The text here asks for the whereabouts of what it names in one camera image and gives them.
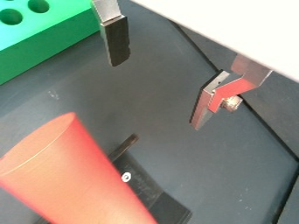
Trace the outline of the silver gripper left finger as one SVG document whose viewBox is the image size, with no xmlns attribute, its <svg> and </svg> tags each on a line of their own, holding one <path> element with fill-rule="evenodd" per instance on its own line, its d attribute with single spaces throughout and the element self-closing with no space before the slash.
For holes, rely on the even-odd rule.
<svg viewBox="0 0 299 224">
<path fill-rule="evenodd" d="M 90 8 L 98 22 L 108 62 L 116 67 L 130 54 L 126 17 L 120 12 L 117 0 L 90 0 Z"/>
</svg>

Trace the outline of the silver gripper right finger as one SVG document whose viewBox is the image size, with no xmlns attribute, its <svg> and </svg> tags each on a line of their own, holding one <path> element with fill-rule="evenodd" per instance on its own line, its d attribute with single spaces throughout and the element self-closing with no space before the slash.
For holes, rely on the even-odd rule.
<svg viewBox="0 0 299 224">
<path fill-rule="evenodd" d="M 197 130 L 211 119 L 219 108 L 233 112 L 241 103 L 240 94 L 257 88 L 272 70 L 243 55 L 237 55 L 231 65 L 232 73 L 220 71 L 205 83 L 191 115 L 191 126 Z"/>
</svg>

